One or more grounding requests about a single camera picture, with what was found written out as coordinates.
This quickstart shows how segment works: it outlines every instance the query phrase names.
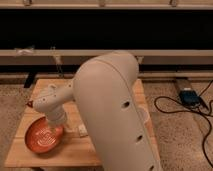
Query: power cord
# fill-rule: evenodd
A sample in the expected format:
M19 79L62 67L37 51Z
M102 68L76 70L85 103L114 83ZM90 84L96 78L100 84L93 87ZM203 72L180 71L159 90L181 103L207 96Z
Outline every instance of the power cord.
M209 84L201 91L201 93L199 94L200 98L209 89L209 87L212 85L212 83L213 83L213 80L211 82L209 82ZM158 106L158 101L162 100L162 99L171 100L171 101L177 103L178 105L184 107L185 109L184 110L165 111ZM182 112L190 112L190 113L194 113L194 114L197 114L197 115L203 117L207 121L208 131L204 135L203 140L202 140L202 151L203 151L203 154L204 154L206 160L208 161L209 165L213 168L213 162L209 159L207 152L206 152L206 148L205 148L206 141L207 141L209 135L212 132L212 124L211 124L210 120L208 119L208 117L213 117L213 115L211 115L212 114L212 104L213 104L213 100L210 100L208 107L207 107L208 112L204 113L200 109L201 104L199 104L195 107L184 106L178 100L175 100L175 99L168 97L168 96L159 96L159 97L155 98L155 100L154 100L154 105L157 108L157 110L164 113L164 114L175 114L175 113L182 113Z

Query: red plate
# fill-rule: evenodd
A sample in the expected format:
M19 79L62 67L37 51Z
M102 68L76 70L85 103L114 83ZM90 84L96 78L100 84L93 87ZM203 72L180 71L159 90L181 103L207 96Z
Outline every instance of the red plate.
M63 126L58 126L52 133L46 118L42 117L28 128L25 134L25 144L34 153L45 153L52 150L60 142L63 132Z

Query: speckled floor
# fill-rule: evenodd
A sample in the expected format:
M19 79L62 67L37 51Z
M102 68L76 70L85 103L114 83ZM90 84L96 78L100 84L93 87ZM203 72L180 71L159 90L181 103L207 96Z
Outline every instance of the speckled floor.
M190 113L162 114L157 111L153 101L157 96L177 97L173 83L144 83L146 99L154 125L161 164L165 171L211 171L213 170L203 156L201 140L206 133L206 122ZM193 83L193 88L200 92L207 83ZM203 95L207 102L213 99L213 85ZM164 110L182 109L174 103L162 101ZM213 161L213 134L206 144L208 154Z
M30 89L24 89L22 84L3 83L4 81L0 80L0 171L30 171L27 168L6 169L3 168L3 163L33 86ZM207 82L193 83L193 87L198 92L206 85ZM159 145L163 169L165 171L213 170L209 167L201 150L201 139L206 131L205 121L189 113L165 115L158 112L153 105L154 98L159 95L177 97L174 84L172 82L144 82L144 89ZM207 101L213 98L213 86L203 97ZM161 105L167 110L178 107L165 101ZM207 143L209 155L213 160L212 142L213 135Z

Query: wooden tabletop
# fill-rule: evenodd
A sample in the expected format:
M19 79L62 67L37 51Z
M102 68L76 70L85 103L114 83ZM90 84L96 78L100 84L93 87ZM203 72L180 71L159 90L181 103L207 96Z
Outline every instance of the wooden tabletop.
M65 79L40 79L37 81L31 99L48 84L62 85L68 82ZM145 107L148 112L144 90L140 80L137 80L133 88L136 101L139 106ZM28 127L38 118L44 115L34 109L26 107L23 118L17 129L10 151L5 161L5 167L79 167L79 166L100 166L101 162L96 154L95 148L89 136L80 138L77 127L82 124L81 117L74 102L64 104L68 113L69 125L74 132L66 133L62 142L52 151L45 154L34 154L25 146L24 136ZM155 135L151 119L146 123L153 149L159 157Z

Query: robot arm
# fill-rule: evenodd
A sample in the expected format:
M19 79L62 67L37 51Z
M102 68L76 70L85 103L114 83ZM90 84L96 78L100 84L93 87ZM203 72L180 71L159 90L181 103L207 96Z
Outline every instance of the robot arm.
M62 104L75 99L106 171L159 171L143 118L133 97L138 63L127 52L93 58L63 88L49 86L33 102L52 125L66 121Z

